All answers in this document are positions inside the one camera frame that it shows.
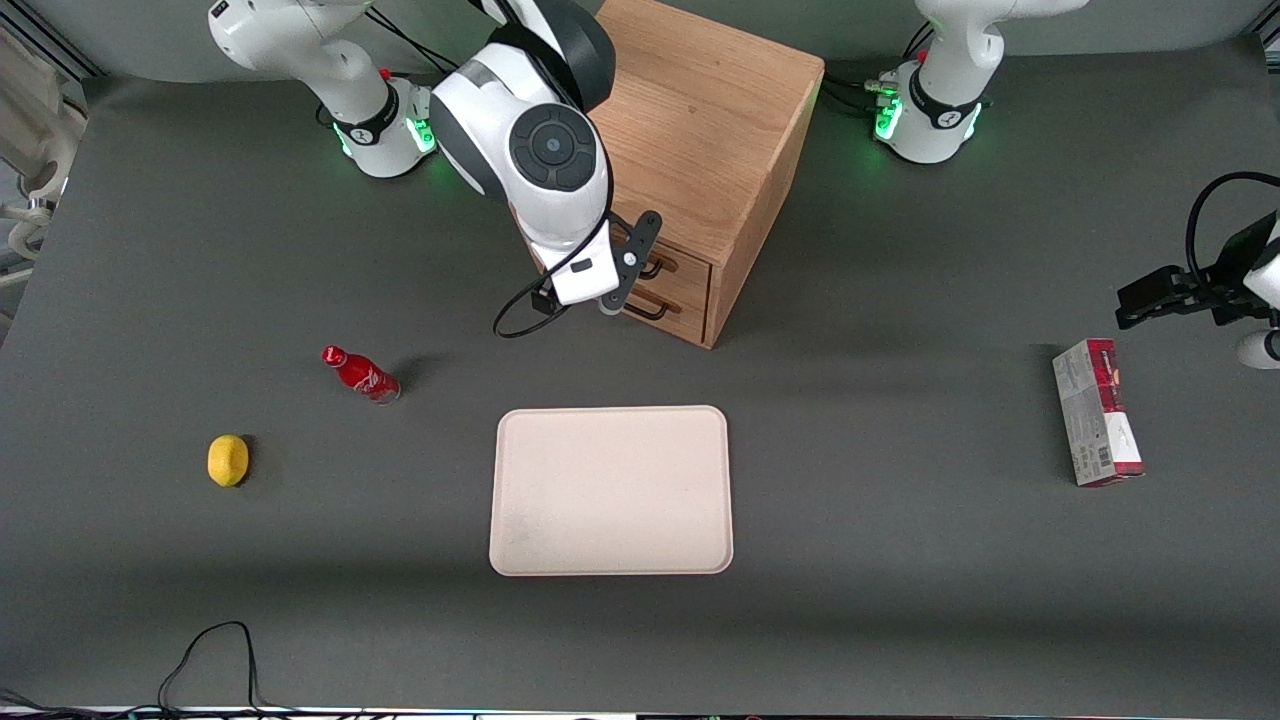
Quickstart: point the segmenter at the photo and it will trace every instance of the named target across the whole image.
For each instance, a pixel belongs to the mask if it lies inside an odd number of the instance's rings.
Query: yellow lemon
[[[248,446],[239,436],[223,436],[209,446],[209,477],[224,488],[248,473]]]

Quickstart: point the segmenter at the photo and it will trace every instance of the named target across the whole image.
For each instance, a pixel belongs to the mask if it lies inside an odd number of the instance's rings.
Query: wooden cabinet
[[[590,113],[613,209],[662,214],[627,313],[710,348],[791,190],[819,58],[654,0],[607,0],[613,95]]]

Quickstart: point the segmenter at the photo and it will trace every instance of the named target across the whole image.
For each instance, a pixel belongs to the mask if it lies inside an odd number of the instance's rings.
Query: red bottle
[[[399,397],[399,383],[364,355],[348,355],[337,345],[320,354],[325,365],[338,370],[343,384],[372,400],[378,405],[390,405]]]

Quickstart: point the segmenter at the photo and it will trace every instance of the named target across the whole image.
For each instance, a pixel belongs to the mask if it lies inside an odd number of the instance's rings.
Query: red and white box
[[[1075,484],[1096,488],[1144,473],[1120,401],[1114,340],[1089,338],[1053,359]]]

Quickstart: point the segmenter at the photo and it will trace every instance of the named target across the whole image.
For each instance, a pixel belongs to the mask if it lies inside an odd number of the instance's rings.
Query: white tray
[[[707,575],[732,559],[728,427],[716,407],[513,410],[498,423],[498,573]]]

